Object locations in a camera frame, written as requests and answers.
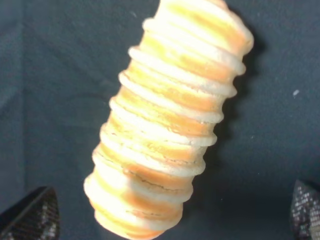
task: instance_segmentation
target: black cloth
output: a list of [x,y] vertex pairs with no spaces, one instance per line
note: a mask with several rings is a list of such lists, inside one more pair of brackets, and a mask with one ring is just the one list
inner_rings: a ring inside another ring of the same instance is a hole
[[[182,221],[159,240],[289,240],[298,178],[320,182],[320,2],[228,0],[255,37]],[[57,191],[62,240],[121,239],[83,192],[155,0],[0,0],[0,211]]]

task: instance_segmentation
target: black sparkly object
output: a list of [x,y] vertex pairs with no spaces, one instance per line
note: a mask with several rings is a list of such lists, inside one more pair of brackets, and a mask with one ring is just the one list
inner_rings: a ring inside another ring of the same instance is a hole
[[60,219],[53,188],[40,187],[0,215],[0,240],[58,240]]
[[320,187],[297,180],[290,225],[296,240],[320,240]]

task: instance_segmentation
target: white speck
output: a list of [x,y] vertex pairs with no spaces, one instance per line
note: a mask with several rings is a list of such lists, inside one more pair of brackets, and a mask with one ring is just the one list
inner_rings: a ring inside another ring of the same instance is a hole
[[132,16],[134,16],[135,18],[137,17],[137,14],[136,14],[134,11],[130,11],[130,14],[131,14]]
[[293,92],[293,97],[295,98],[298,94],[300,93],[300,91],[297,89]]

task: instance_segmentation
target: dark gray surface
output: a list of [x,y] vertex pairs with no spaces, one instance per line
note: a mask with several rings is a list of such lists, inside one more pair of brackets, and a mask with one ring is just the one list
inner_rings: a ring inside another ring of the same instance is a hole
[[[320,182],[320,2],[227,2],[256,43],[183,220],[159,240],[292,239],[295,180]],[[120,239],[95,223],[82,184],[127,50],[157,6],[0,0],[0,211],[49,184],[57,190],[62,240]]]

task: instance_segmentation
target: food item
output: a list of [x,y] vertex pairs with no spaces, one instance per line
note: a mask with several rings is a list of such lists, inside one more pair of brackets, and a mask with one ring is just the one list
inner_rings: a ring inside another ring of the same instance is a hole
[[84,182],[95,219],[130,240],[175,226],[253,36],[222,0],[160,0],[119,74]]

